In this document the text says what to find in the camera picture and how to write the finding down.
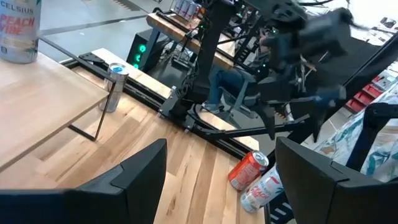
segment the red and white can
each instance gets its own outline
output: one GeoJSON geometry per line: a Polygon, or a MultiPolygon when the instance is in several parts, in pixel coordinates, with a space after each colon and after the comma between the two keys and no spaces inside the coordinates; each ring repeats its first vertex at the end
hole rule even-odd
{"type": "Polygon", "coordinates": [[[274,166],[241,195],[241,205],[249,213],[258,211],[284,191],[278,171],[274,166]]]}
{"type": "Polygon", "coordinates": [[[236,190],[243,190],[261,175],[268,164],[268,158],[262,152],[249,152],[229,172],[228,180],[236,190]]]}
{"type": "Polygon", "coordinates": [[[191,0],[184,0],[184,2],[181,5],[181,9],[178,12],[178,14],[185,18],[186,13],[188,12],[189,7],[191,6],[191,0]]]}
{"type": "Polygon", "coordinates": [[[195,4],[194,2],[191,2],[191,5],[188,8],[188,11],[186,13],[186,15],[184,16],[184,18],[188,21],[190,21],[194,16],[195,13],[198,11],[199,6],[197,4],[195,4]]]}
{"type": "Polygon", "coordinates": [[[180,12],[181,6],[184,2],[185,2],[185,0],[177,0],[177,2],[174,5],[173,12],[178,14],[180,12]]]}

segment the celsius can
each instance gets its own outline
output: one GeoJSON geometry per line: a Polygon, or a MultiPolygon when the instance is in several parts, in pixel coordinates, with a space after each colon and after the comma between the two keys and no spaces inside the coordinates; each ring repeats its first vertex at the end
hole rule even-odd
{"type": "MultiPolygon", "coordinates": [[[[129,72],[124,65],[121,65],[119,63],[111,63],[108,67],[108,75],[116,80],[116,84],[114,86],[112,95],[109,97],[109,103],[106,112],[114,112],[118,107],[120,96],[122,95],[123,87],[127,80],[127,77],[129,76],[129,72]]],[[[105,79],[104,89],[106,91],[111,91],[111,88],[112,82],[105,79]]],[[[104,110],[105,104],[106,100],[99,104],[99,108],[101,110],[104,110]]]]}
{"type": "Polygon", "coordinates": [[[229,172],[228,180],[236,190],[243,190],[261,175],[268,163],[268,158],[262,152],[249,152],[229,172]]]}
{"type": "Polygon", "coordinates": [[[180,16],[185,18],[186,13],[188,12],[189,7],[191,6],[191,0],[184,0],[184,2],[181,5],[181,9],[178,12],[180,16]]]}
{"type": "Polygon", "coordinates": [[[31,63],[37,58],[41,0],[0,1],[0,58],[31,63]]]}
{"type": "Polygon", "coordinates": [[[194,2],[191,2],[191,5],[188,8],[187,13],[185,14],[184,18],[188,21],[190,21],[196,14],[196,12],[198,11],[198,5],[195,4],[194,2]]]}
{"type": "Polygon", "coordinates": [[[254,213],[284,191],[276,166],[241,195],[241,205],[254,213]]]}
{"type": "Polygon", "coordinates": [[[178,14],[180,12],[181,6],[184,2],[185,0],[177,0],[173,8],[174,13],[178,14]]]}

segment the wooden table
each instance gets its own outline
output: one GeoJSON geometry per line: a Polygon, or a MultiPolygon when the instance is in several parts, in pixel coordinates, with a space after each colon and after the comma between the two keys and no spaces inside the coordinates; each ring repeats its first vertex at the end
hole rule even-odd
{"type": "Polygon", "coordinates": [[[0,170],[108,95],[43,54],[27,65],[0,60],[0,68],[0,170]]]}
{"type": "MultiPolygon", "coordinates": [[[[176,22],[180,23],[181,25],[185,26],[188,29],[195,28],[199,23],[198,19],[195,19],[189,23],[182,22],[181,19],[178,19],[178,16],[176,14],[171,14],[169,15],[169,17],[174,19],[176,22]]],[[[175,27],[173,24],[167,22],[166,20],[160,18],[159,16],[156,15],[156,13],[148,14],[147,22],[148,25],[154,28],[152,35],[156,35],[155,32],[161,32],[166,36],[170,37],[171,39],[173,39],[174,41],[181,43],[184,42],[185,32],[175,27]]],[[[224,34],[220,35],[220,41],[228,39],[229,37],[225,36],[224,34]]],[[[193,39],[188,42],[187,48],[195,53],[198,53],[200,49],[200,42],[198,40],[193,39]]],[[[218,48],[223,50],[227,54],[230,54],[230,56],[232,57],[235,56],[235,41],[227,42],[225,44],[220,44],[218,48]]],[[[229,70],[234,67],[233,61],[231,61],[230,59],[226,58],[225,56],[217,52],[215,53],[214,56],[214,63],[219,65],[221,68],[225,70],[229,70]]]]}
{"type": "MultiPolygon", "coordinates": [[[[105,49],[93,52],[105,61],[122,62],[105,49]]],[[[163,96],[170,89],[127,65],[130,77],[145,83],[163,96]]],[[[82,68],[75,71],[102,85],[102,81],[82,68]]],[[[101,112],[94,108],[76,123],[85,131],[95,131],[101,112]]],[[[211,124],[230,127],[210,113],[203,115],[211,124]]],[[[118,109],[106,115],[97,142],[69,129],[0,172],[0,188],[53,189],[77,187],[106,172],[158,138],[167,139],[167,174],[155,224],[224,223],[264,224],[264,211],[249,214],[239,202],[239,194],[227,181],[238,160],[192,133],[185,133],[134,98],[122,95],[118,109]]],[[[248,142],[255,147],[254,141],[248,142]]]]}

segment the cable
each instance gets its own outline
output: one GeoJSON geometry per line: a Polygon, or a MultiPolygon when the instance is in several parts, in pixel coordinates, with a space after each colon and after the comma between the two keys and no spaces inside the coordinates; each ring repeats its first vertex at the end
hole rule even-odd
{"type": "Polygon", "coordinates": [[[299,6],[321,6],[323,4],[329,3],[333,0],[326,0],[323,2],[298,2],[299,6]]]}

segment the white can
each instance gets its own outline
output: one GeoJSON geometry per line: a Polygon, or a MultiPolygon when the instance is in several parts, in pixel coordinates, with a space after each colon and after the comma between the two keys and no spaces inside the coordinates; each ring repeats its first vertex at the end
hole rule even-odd
{"type": "Polygon", "coordinates": [[[41,0],[0,1],[0,58],[31,63],[37,58],[41,0]]]}
{"type": "Polygon", "coordinates": [[[188,9],[189,9],[190,6],[191,6],[191,0],[184,0],[184,2],[182,3],[181,9],[178,12],[178,14],[180,16],[182,16],[183,18],[185,18],[185,15],[188,12],[188,9]]]}
{"type": "Polygon", "coordinates": [[[184,2],[185,2],[185,0],[177,0],[177,2],[174,5],[173,12],[178,14],[180,12],[181,6],[184,2]]]}
{"type": "Polygon", "coordinates": [[[241,195],[242,207],[249,213],[258,211],[284,191],[275,166],[261,177],[254,185],[248,187],[241,195]]]}
{"type": "Polygon", "coordinates": [[[195,16],[196,12],[198,11],[198,8],[199,8],[198,5],[192,2],[184,18],[190,21],[195,16]]]}

